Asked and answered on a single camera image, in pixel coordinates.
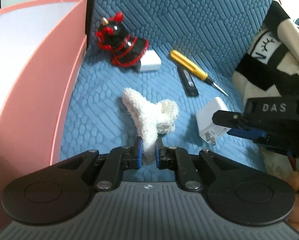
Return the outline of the person's right hand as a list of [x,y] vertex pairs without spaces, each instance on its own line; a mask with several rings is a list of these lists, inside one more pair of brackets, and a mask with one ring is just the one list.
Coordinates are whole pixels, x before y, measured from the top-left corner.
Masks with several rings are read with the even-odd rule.
[[294,228],[297,232],[299,232],[299,172],[292,172],[286,177],[285,181],[292,187],[292,189],[296,193],[295,206],[288,219],[288,224],[292,226],[292,228]]

